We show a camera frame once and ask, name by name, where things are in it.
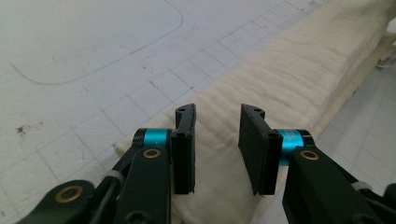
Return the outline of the white grid mat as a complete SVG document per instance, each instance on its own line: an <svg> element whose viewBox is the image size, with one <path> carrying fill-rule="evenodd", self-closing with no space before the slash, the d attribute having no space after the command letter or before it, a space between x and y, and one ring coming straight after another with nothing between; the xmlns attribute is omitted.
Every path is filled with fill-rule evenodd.
<svg viewBox="0 0 396 224"><path fill-rule="evenodd" d="M0 224L329 0L0 0Z"/></svg>

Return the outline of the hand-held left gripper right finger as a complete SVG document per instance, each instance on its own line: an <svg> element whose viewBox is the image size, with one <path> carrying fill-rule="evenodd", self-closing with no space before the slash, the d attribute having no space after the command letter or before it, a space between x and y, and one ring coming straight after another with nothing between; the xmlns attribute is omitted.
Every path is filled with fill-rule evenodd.
<svg viewBox="0 0 396 224"><path fill-rule="evenodd" d="M238 148L247 168L253 194L274 195L278 168L288 166L297 147L312 147L311 133L303 129L272 129L265 111L241 104Z"/></svg>

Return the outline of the cream cloth towel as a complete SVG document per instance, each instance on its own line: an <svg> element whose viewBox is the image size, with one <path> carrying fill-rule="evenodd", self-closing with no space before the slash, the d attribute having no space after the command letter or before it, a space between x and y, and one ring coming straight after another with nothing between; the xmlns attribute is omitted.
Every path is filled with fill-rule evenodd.
<svg viewBox="0 0 396 224"><path fill-rule="evenodd" d="M319 136L393 37L396 0L332 0L268 40L191 97L195 192L175 195L172 224L256 224L271 197L253 194L237 146L240 109L255 105L273 128Z"/></svg>

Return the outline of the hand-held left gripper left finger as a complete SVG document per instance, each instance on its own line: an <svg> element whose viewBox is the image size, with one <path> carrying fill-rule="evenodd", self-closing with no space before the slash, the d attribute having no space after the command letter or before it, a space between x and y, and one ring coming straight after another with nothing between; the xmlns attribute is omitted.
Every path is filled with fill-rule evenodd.
<svg viewBox="0 0 396 224"><path fill-rule="evenodd" d="M174 193L189 194L195 188L195 121L196 105L175 110L176 128L140 128L133 137L133 146L163 147L169 153L174 171Z"/></svg>

